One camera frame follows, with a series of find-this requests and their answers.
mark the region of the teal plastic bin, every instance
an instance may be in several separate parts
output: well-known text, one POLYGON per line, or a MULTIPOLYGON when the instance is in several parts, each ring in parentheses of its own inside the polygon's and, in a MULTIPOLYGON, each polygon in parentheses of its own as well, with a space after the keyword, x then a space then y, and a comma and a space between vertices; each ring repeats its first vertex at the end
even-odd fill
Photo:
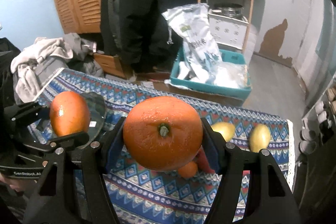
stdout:
MULTIPOLYGON (((222 60, 224 62, 230 62, 230 63, 241 64, 241 65, 246 64, 244 56, 241 53, 231 52, 231 51, 226 51, 226 50, 220 50, 220 52, 222 54, 222 60)), ((247 87, 242 88, 242 89, 226 88, 223 86, 195 83, 189 80, 180 80, 177 78, 177 76, 179 75, 179 70, 180 70, 179 62, 181 61, 184 61, 184 54, 183 54, 182 49, 180 49, 180 51, 178 52, 177 58, 174 62, 173 69, 170 73, 170 80, 173 85, 183 85, 192 90, 212 93, 212 94, 220 94, 226 97, 231 97, 231 98, 239 99, 242 101, 245 101, 247 97, 250 95, 252 87, 251 87, 251 81, 250 81, 249 75, 248 75, 247 87)))

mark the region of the silver screw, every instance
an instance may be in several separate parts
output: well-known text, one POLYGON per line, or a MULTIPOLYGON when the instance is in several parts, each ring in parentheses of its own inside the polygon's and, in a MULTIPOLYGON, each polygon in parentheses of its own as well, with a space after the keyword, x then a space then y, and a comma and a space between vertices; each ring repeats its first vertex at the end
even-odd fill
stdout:
POLYGON ((269 155, 269 151, 267 149, 263 149, 261 151, 261 153, 264 155, 264 156, 268 156, 269 155))
POLYGON ((57 155, 60 155, 60 154, 62 154, 64 152, 64 148, 63 147, 59 147, 59 148, 57 148, 56 150, 55 150, 55 153, 57 154, 57 155))
POLYGON ((90 146, 91 146, 92 148, 97 148, 97 147, 100 146, 100 143, 99 143, 99 142, 92 142, 92 143, 90 144, 90 146))
POLYGON ((228 149, 234 149, 235 148, 235 144, 234 143, 226 143, 225 145, 228 149))

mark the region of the white box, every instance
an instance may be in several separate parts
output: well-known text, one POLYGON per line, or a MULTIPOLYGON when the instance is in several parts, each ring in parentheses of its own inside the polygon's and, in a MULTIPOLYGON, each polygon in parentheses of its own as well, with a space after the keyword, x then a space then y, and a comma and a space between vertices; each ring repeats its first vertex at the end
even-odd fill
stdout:
POLYGON ((210 32, 219 44, 227 45, 237 49, 243 48, 245 33, 248 25, 247 19, 242 20, 215 15, 209 12, 210 32))

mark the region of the orange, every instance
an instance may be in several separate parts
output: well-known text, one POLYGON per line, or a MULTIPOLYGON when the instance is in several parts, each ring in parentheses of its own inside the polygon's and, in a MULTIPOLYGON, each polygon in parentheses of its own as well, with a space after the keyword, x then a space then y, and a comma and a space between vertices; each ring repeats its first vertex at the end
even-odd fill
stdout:
POLYGON ((50 105, 50 122, 57 136, 87 132, 90 110, 83 97, 73 91, 58 94, 50 105))
POLYGON ((187 163, 185 166, 182 166, 177 170, 178 174, 185 179, 192 178, 194 175, 196 175, 197 171, 198 171, 197 163, 193 161, 187 163))
POLYGON ((132 108, 123 138, 140 165, 171 171, 194 159, 201 147, 203 126, 191 105, 171 96, 154 97, 132 108))

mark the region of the white label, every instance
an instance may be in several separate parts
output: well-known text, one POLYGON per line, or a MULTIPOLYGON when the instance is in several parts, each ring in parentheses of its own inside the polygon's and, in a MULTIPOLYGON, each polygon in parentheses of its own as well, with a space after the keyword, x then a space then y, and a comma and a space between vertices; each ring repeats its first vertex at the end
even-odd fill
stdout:
POLYGON ((97 122, 96 121, 91 121, 89 127, 96 127, 97 122))
POLYGON ((150 82, 150 81, 143 81, 143 82, 141 82, 141 85, 144 86, 145 88, 149 88, 149 89, 154 88, 153 82, 150 82))

